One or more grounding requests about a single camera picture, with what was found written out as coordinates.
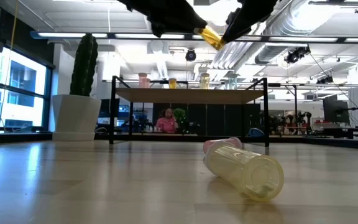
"white planter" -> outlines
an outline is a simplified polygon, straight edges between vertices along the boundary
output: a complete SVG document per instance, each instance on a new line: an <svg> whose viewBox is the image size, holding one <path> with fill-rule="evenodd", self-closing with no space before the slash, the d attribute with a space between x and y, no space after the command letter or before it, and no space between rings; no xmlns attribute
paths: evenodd
<svg viewBox="0 0 358 224"><path fill-rule="evenodd" d="M54 141L93 141L101 100L88 96L52 96Z"/></svg>

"shelf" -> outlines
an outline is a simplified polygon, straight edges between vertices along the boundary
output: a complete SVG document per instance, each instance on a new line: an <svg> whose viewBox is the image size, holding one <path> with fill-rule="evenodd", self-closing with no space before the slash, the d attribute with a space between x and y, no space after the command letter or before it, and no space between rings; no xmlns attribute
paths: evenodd
<svg viewBox="0 0 358 224"><path fill-rule="evenodd" d="M188 90L117 88L116 94L130 102L240 105L263 96L262 90Z"/></svg>

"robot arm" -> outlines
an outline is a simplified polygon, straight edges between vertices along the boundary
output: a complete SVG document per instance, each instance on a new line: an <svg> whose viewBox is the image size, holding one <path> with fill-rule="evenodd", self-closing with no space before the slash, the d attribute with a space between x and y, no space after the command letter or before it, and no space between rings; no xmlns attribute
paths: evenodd
<svg viewBox="0 0 358 224"><path fill-rule="evenodd" d="M204 29L207 22L194 11L186 0L118 0L127 9L142 13L152 24L153 34L161 37L166 32L193 34Z"/></svg>
<svg viewBox="0 0 358 224"><path fill-rule="evenodd" d="M166 32L181 32L192 34L195 30L204 30L207 22L194 11L186 0L118 0L125 4L128 10L136 11L147 16L152 24L152 32L161 37ZM273 11L277 1L281 0L237 0L242 4L232 12L226 23L228 27L221 40L220 49L224 44L232 42L251 31L251 26L265 21Z"/></svg>

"computer screen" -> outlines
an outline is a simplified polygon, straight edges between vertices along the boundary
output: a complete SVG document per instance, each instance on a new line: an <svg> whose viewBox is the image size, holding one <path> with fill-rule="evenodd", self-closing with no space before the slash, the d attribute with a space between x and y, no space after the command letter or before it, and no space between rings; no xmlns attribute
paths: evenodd
<svg viewBox="0 0 358 224"><path fill-rule="evenodd" d="M350 123L347 102L326 98L323 100L324 120L332 123Z"/></svg>

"pink shirt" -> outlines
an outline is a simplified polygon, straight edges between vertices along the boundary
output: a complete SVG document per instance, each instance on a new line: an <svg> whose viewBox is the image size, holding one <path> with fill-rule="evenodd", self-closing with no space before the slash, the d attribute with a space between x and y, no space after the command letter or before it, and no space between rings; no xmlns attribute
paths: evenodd
<svg viewBox="0 0 358 224"><path fill-rule="evenodd" d="M175 130L175 118L160 118L157 120L156 127L160 128L162 132L174 133Z"/></svg>

